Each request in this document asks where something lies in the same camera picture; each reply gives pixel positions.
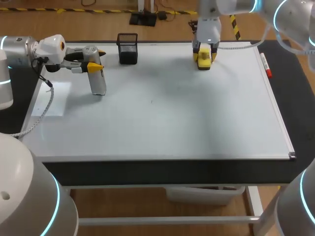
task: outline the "yellow black hazard tape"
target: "yellow black hazard tape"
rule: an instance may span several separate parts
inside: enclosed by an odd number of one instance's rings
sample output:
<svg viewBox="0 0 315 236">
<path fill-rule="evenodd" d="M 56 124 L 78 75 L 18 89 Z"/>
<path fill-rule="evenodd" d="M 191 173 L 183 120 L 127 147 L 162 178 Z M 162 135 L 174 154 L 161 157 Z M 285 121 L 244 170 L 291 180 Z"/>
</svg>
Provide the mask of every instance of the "yellow black hazard tape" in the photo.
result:
<svg viewBox="0 0 315 236">
<path fill-rule="evenodd" d="M 233 26 L 234 35 L 235 35 L 236 40 L 242 40 L 240 30 L 238 29 L 238 26 L 236 24 L 235 15 L 230 15 L 230 20 L 231 20 L 231 23 Z"/>
<path fill-rule="evenodd" d="M 0 8 L 0 11 L 54 11 L 57 13 L 63 12 L 89 12 L 89 13 L 132 13 L 137 12 L 135 10 L 90 10 L 90 9 L 76 9 L 76 8 Z M 176 15 L 197 15 L 196 11 L 160 11 L 166 14 Z"/>
</svg>

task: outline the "black mat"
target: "black mat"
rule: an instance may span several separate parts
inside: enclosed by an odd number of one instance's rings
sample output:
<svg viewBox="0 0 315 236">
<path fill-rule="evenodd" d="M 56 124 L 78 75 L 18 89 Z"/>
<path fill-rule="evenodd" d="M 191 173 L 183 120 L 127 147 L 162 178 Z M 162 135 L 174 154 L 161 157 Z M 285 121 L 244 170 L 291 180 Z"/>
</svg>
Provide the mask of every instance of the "black mat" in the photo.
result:
<svg viewBox="0 0 315 236">
<path fill-rule="evenodd" d="M 315 97 L 295 55 L 276 41 L 266 41 L 259 50 L 272 70 L 270 83 L 296 160 L 75 162 L 45 163 L 46 167 L 62 185 L 291 182 L 315 158 Z M 26 71 L 11 75 L 15 104 L 11 111 L 0 113 L 0 131 L 10 133 L 22 127 L 35 86 L 33 75 Z"/>
</svg>

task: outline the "whiteboard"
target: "whiteboard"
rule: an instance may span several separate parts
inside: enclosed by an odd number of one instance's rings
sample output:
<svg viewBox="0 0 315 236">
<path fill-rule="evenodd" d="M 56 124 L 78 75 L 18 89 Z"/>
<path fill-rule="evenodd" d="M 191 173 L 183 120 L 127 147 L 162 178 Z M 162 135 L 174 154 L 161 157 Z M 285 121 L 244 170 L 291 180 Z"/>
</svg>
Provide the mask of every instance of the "whiteboard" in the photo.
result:
<svg viewBox="0 0 315 236">
<path fill-rule="evenodd" d="M 55 98 L 22 139 L 40 160 L 279 160 L 294 151 L 257 48 L 219 50 L 211 70 L 199 71 L 190 43 L 139 44 L 137 65 L 120 65 L 114 44 L 97 46 L 107 53 L 105 96 L 92 95 L 87 74 L 43 70 Z M 47 90 L 38 83 L 24 130 Z"/>
</svg>

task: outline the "red marker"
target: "red marker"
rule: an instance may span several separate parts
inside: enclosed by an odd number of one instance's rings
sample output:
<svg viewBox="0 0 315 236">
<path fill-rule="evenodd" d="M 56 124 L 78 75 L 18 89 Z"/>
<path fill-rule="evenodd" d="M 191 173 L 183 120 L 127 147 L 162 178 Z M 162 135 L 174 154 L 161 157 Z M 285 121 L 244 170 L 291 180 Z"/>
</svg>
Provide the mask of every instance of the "red marker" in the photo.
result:
<svg viewBox="0 0 315 236">
<path fill-rule="evenodd" d="M 270 67 L 268 65 L 267 59 L 265 57 L 265 54 L 261 53 L 260 54 L 260 58 L 261 58 L 261 61 L 262 61 L 263 65 L 264 65 L 264 67 L 265 67 L 268 79 L 271 79 L 272 73 L 271 73 Z"/>
</svg>

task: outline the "white storage bin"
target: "white storage bin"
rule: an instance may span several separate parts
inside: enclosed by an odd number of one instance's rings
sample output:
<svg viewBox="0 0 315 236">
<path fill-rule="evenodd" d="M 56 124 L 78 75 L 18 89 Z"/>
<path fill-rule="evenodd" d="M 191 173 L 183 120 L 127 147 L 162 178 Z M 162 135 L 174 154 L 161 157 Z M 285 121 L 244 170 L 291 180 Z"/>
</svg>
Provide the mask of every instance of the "white storage bin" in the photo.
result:
<svg viewBox="0 0 315 236">
<path fill-rule="evenodd" d="M 245 187 L 232 187 L 231 190 L 171 187 L 165 190 L 167 198 L 173 202 L 227 205 L 233 197 L 242 195 Z"/>
</svg>

